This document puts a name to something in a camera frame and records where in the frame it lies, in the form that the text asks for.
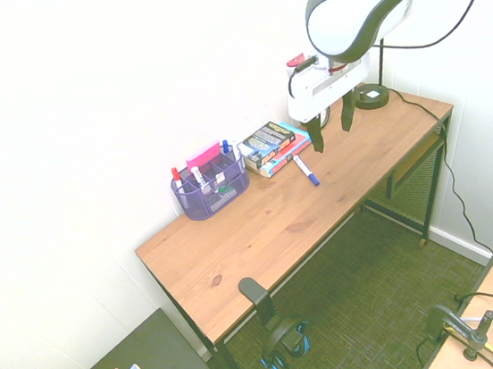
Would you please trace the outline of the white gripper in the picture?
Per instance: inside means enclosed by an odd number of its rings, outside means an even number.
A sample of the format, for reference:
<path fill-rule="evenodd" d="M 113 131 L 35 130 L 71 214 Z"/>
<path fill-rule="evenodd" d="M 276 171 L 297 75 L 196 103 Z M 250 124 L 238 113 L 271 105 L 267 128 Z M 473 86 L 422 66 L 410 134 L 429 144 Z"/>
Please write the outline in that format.
<path fill-rule="evenodd" d="M 316 117 L 342 97 L 342 130 L 350 131 L 355 112 L 354 88 L 370 70 L 369 53 L 351 63 L 336 63 L 318 53 L 288 61 L 288 114 L 303 122 L 315 152 L 324 151 L 321 118 Z"/>

